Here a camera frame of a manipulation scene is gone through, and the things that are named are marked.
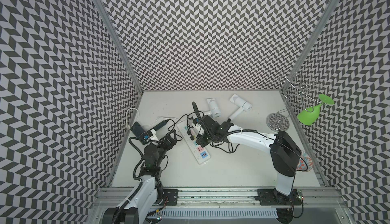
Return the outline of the white power strip colourful sockets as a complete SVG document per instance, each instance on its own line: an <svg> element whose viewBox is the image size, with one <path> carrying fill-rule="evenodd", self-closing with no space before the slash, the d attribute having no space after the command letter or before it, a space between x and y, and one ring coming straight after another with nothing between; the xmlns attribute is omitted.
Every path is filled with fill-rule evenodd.
<svg viewBox="0 0 390 224"><path fill-rule="evenodd" d="M187 146L189 147L198 164L207 164L208 161L211 159L211 155L208 153L206 148L202 147L196 142L196 130L188 126L185 121L179 122L177 124L177 129L181 133L182 138L185 140Z"/></svg>

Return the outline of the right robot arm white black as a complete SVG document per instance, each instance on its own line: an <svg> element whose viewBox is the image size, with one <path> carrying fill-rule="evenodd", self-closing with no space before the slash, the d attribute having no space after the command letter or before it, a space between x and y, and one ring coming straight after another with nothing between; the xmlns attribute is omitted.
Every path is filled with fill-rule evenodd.
<svg viewBox="0 0 390 224"><path fill-rule="evenodd" d="M233 124L230 119L219 124L209 115L201 116L195 102L192 102L192 107L198 119L197 124L200 126L196 138L199 145L218 148L224 143L237 144L267 153L277 172L274 195L285 197L291 195L297 167L303 158L301 157L302 151L287 132L260 133L256 130L241 128Z"/></svg>

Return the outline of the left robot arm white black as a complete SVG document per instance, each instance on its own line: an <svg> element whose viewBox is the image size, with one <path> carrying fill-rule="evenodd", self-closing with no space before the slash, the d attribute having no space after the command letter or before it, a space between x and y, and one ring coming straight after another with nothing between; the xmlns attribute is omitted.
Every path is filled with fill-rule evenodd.
<svg viewBox="0 0 390 224"><path fill-rule="evenodd" d="M152 219L168 204L169 197L164 194L161 183L163 169L161 162L167 158L167 152L177 143L175 129L157 140L137 137L129 138L129 144L140 154L140 161L133 170L133 179L137 184L128 196L116 207L108 208L103 214L103 224L158 224L161 217Z"/></svg>

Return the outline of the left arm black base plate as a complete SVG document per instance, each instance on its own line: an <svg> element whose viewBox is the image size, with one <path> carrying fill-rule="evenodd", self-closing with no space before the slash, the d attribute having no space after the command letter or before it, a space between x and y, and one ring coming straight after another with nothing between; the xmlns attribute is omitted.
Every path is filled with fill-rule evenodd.
<svg viewBox="0 0 390 224"><path fill-rule="evenodd" d="M164 188L158 191L158 205L176 206L178 201L179 189Z"/></svg>

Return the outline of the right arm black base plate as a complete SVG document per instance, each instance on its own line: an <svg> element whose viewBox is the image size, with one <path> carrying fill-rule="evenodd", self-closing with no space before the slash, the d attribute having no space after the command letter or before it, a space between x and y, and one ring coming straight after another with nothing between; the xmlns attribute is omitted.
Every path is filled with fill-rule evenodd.
<svg viewBox="0 0 390 224"><path fill-rule="evenodd" d="M303 202L302 192L297 189L292 189L288 196L279 193L275 188L257 189L257 194L255 200L259 201L262 206L295 206Z"/></svg>

